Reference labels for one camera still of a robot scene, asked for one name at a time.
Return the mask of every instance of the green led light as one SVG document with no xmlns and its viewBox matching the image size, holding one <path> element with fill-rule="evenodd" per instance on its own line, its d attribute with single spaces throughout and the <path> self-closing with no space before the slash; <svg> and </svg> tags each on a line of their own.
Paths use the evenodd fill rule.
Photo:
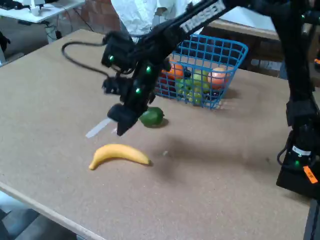
<svg viewBox="0 0 320 240">
<path fill-rule="evenodd" d="M 147 66 L 146 67 L 146 72 L 149 74 L 149 73 L 151 73 L 151 67 L 150 66 Z"/>
</svg>

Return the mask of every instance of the banana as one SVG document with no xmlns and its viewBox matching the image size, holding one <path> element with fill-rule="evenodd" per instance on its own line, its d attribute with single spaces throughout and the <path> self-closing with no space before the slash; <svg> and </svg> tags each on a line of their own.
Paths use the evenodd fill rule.
<svg viewBox="0 0 320 240">
<path fill-rule="evenodd" d="M 114 158 L 128 159 L 139 164 L 150 164 L 150 160 L 145 154 L 131 146 L 107 144 L 95 151 L 89 169 L 95 170 L 105 160 Z"/>
</svg>

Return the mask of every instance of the basket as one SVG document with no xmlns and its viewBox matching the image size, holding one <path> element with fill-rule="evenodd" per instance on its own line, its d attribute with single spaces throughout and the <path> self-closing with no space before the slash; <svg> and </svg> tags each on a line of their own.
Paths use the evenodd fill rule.
<svg viewBox="0 0 320 240">
<path fill-rule="evenodd" d="M 247 53 L 241 42 L 193 34 L 170 56 L 171 70 L 161 72 L 155 93 L 214 109 Z"/>
</svg>

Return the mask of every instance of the floor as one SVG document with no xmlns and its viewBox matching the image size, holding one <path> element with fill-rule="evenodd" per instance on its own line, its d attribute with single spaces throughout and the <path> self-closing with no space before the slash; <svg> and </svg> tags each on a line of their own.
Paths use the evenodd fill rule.
<svg viewBox="0 0 320 240">
<path fill-rule="evenodd" d="M 22 25 L 17 20 L 11 18 L 0 17 L 0 31 L 11 41 L 5 51 L 5 57 L 10 58 L 17 53 L 27 55 L 48 44 L 47 35 L 44 25 Z M 73 24 L 73 30 L 85 28 L 81 25 Z M 58 29 L 62 35 L 70 33 L 70 23 L 60 22 Z M 3 224 L 9 230 L 14 228 L 19 219 L 26 214 L 26 210 L 14 210 L 4 219 Z M 17 238 L 16 240 L 75 240 L 76 236 L 49 220 L 39 215 Z"/>
</svg>

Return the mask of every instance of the lime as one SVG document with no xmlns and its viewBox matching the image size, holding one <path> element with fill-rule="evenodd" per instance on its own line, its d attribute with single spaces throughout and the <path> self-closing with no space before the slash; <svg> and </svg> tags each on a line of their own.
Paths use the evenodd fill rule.
<svg viewBox="0 0 320 240">
<path fill-rule="evenodd" d="M 143 125 L 146 127 L 151 127 L 160 125 L 164 119 L 164 116 L 164 112 L 159 107 L 152 106 L 149 107 L 139 119 Z"/>
</svg>

